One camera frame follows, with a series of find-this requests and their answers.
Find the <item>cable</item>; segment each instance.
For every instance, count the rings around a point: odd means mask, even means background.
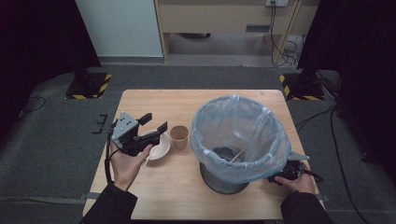
[[[283,49],[283,53],[282,53],[282,55],[283,56],[286,56],[287,57],[287,59],[286,59],[286,63],[288,63],[288,64],[290,64],[291,65],[291,68],[296,72],[296,73],[302,73],[302,69],[298,69],[297,67],[298,67],[298,63],[299,63],[299,61],[300,61],[300,57],[301,57],[301,52],[298,52],[297,51],[297,37],[298,36],[296,36],[295,37],[295,40],[294,40],[294,42],[293,41],[290,41],[290,40],[288,40],[288,43],[292,43],[293,45],[294,45],[294,50],[289,50],[289,49],[286,49],[286,48],[284,48]]]
[[[36,109],[23,110],[23,113],[35,112],[35,111],[41,109],[41,107],[43,107],[46,104],[46,102],[47,102],[46,99],[44,99],[44,97],[41,97],[41,96],[32,96],[32,97],[29,97],[29,100],[30,99],[37,99],[37,100],[42,99],[43,100],[43,104],[41,106],[39,106],[38,108],[36,108]]]
[[[118,120],[116,119],[116,121],[114,121],[114,123],[110,125],[109,130],[111,131],[107,134],[106,157],[105,157],[105,174],[106,174],[107,184],[114,183],[114,181],[111,179],[111,173],[110,173],[110,158],[114,155],[114,153],[116,153],[119,150],[119,148],[110,155],[110,141],[111,141],[111,136],[113,135],[113,130],[117,125],[117,122]]]
[[[277,45],[275,44],[275,41],[274,41],[273,28],[274,28],[275,16],[276,16],[276,1],[271,1],[271,5],[272,5],[272,10],[271,10],[271,29],[270,29],[270,36],[271,36],[271,41],[272,41],[272,46],[273,46],[273,47],[272,47],[272,53],[271,53],[271,63],[272,63],[273,66],[279,67],[279,66],[284,65],[284,64],[287,63],[288,61],[283,57],[282,52],[280,52],[280,49],[277,47]],[[278,52],[280,53],[280,55],[282,56],[283,61],[285,61],[285,62],[283,62],[282,64],[275,64],[275,62],[274,62],[274,57],[273,57],[273,55],[274,55],[274,48],[277,49],[277,51],[278,51]]]
[[[321,74],[320,71],[318,71],[319,74],[319,78],[317,78],[314,83],[319,84],[323,87],[323,89],[329,93],[329,95],[332,98],[335,98],[338,96],[338,92],[339,92],[339,83],[340,83],[340,78],[338,78],[338,84],[335,85],[334,83],[332,83],[329,79],[327,79],[325,76],[323,76],[323,74]]]
[[[308,119],[304,119],[303,121],[301,121],[301,122],[299,122],[298,124],[296,124],[296,125],[295,125],[296,128],[297,128],[298,126],[300,126],[300,125],[303,124],[303,126],[300,127],[300,129],[297,131],[297,133],[298,133],[298,132],[305,126],[305,124],[308,123],[311,119],[314,119],[314,118],[316,118],[316,117],[318,117],[318,116],[320,116],[320,115],[325,115],[325,114],[329,113],[330,111],[332,111],[334,108],[335,108],[335,105],[332,105],[332,106],[330,106],[327,110],[325,110],[325,111],[323,111],[323,112],[320,112],[320,113],[318,113],[318,114],[316,114],[316,115],[314,115],[314,116],[312,116],[312,117],[310,117],[310,118],[308,118]]]
[[[116,154],[116,152],[118,152],[119,150],[120,150],[120,149],[117,148],[117,150],[113,151],[113,152],[111,153],[111,155],[108,157],[108,159],[110,160],[110,159],[113,157],[113,155]]]
[[[349,190],[349,186],[348,186],[348,184],[347,184],[347,178],[346,178],[346,175],[345,175],[345,172],[344,172],[343,164],[341,163],[340,152],[339,152],[339,150],[338,150],[337,140],[336,140],[336,138],[335,138],[335,133],[334,133],[334,127],[333,127],[333,125],[332,125],[332,114],[334,113],[334,111],[335,111],[336,109],[337,109],[337,107],[333,108],[333,109],[332,109],[332,113],[330,114],[330,126],[331,126],[331,128],[332,128],[332,140],[334,141],[335,153],[336,153],[336,155],[337,155],[338,165],[340,166],[341,176],[343,177],[344,185],[345,185],[345,187],[346,187],[346,194],[347,194],[347,197],[348,197],[350,203],[352,204],[353,208],[355,209],[356,213],[357,213],[358,216],[361,218],[361,220],[363,220],[364,223],[369,223],[369,222],[364,218],[364,216],[361,214],[361,212],[359,211],[359,209],[358,209],[358,207],[356,206],[355,202],[353,201],[352,195],[351,195],[350,190]]]

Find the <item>person's right hand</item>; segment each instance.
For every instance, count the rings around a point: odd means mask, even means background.
[[[315,194],[314,177],[308,174],[303,174],[295,180],[288,180],[281,176],[276,176],[275,180],[280,184],[288,187],[291,192],[298,190],[299,192]]]
[[[114,186],[127,191],[139,173],[140,166],[149,156],[153,145],[148,145],[139,155],[131,157],[122,152],[117,152],[118,147],[114,141],[110,142],[110,151],[115,154],[111,157],[111,166],[114,172]]]

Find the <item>black curtain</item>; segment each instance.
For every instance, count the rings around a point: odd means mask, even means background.
[[[0,34],[1,140],[38,83],[100,63],[74,0],[0,0]]]
[[[394,0],[321,0],[299,67],[340,74],[343,118],[396,184],[395,12]]]

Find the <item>clear plastic liner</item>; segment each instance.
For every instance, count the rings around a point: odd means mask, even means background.
[[[190,144],[211,174],[233,184],[277,173],[291,153],[290,140],[274,113],[237,94],[201,106],[192,121]]]

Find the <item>white bowl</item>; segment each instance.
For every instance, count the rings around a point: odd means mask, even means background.
[[[148,132],[143,133],[143,135],[146,135],[148,133],[154,133],[157,130],[150,130]],[[149,157],[150,161],[155,161],[160,158],[162,158],[166,153],[168,153],[169,148],[171,147],[171,140],[169,138],[169,135],[167,133],[163,133],[160,135],[160,144],[157,146],[154,146],[151,149],[151,156]]]

